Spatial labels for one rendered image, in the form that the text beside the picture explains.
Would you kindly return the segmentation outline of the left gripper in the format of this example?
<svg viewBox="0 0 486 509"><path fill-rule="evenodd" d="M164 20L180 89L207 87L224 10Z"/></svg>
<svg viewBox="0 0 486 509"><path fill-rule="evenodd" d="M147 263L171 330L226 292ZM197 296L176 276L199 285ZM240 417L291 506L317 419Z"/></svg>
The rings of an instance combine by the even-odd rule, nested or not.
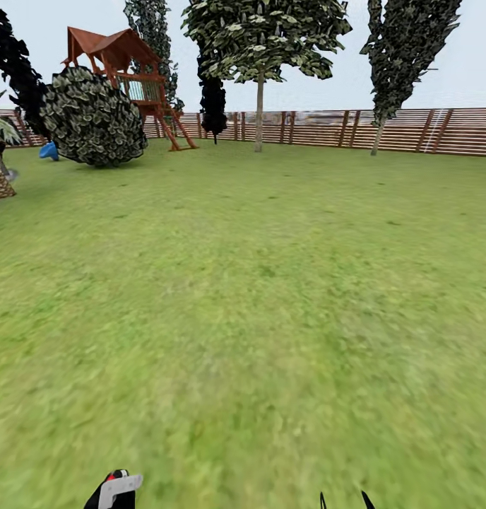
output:
<svg viewBox="0 0 486 509"><path fill-rule="evenodd" d="M98 509L99 497L100 489L94 492L83 509ZM117 494L110 509L135 509L135 497L136 491Z"/></svg>

